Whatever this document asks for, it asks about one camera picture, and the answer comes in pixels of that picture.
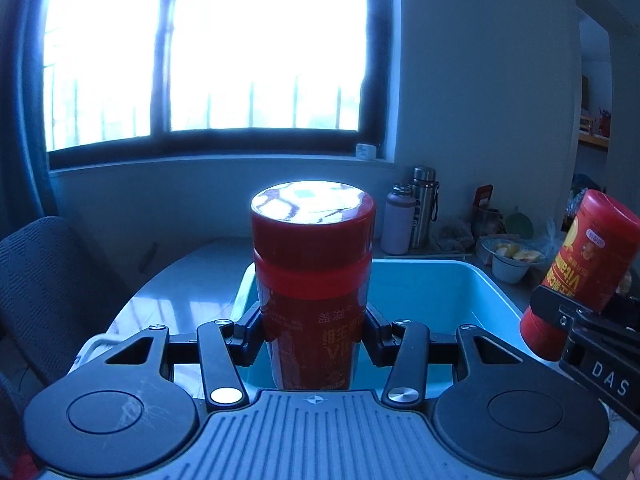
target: window frame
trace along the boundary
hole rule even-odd
[[[150,135],[53,150],[49,152],[50,169],[189,155],[353,155],[359,142],[373,144],[378,156],[382,154],[390,93],[392,0],[367,0],[367,59],[360,90],[358,131],[311,128],[171,131],[170,53],[175,1],[160,0],[159,4],[149,110]],[[44,45],[44,27],[42,29],[40,50]],[[41,70],[44,81],[44,68]]]

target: red bottle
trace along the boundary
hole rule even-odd
[[[584,194],[564,244],[542,282],[600,312],[609,303],[640,247],[640,219],[595,190]],[[558,361],[566,333],[527,308],[520,335],[539,357]]]
[[[252,200],[258,299],[277,387],[350,386],[374,216],[367,193],[335,182],[281,184]]]

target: pink water bottle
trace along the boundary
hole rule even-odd
[[[380,248],[387,254],[405,254],[409,250],[414,225],[414,189],[408,184],[395,184],[386,196],[385,219]]]

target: window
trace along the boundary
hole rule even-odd
[[[49,0],[52,168],[382,145],[391,0]]]

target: thermos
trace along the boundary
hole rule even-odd
[[[414,228],[411,233],[412,249],[421,249],[429,241],[429,225],[438,218],[438,190],[436,170],[426,166],[414,168],[412,181],[415,196]]]
[[[367,306],[376,207],[335,182],[290,182],[251,204],[262,327],[276,386],[350,387]]]
[[[596,312],[609,303],[640,248],[640,219],[620,202],[588,190],[543,285]],[[566,332],[527,308],[520,335],[536,355],[558,361]]]
[[[409,250],[414,225],[414,188],[395,184],[386,196],[385,219],[380,248],[387,254],[405,254]]]

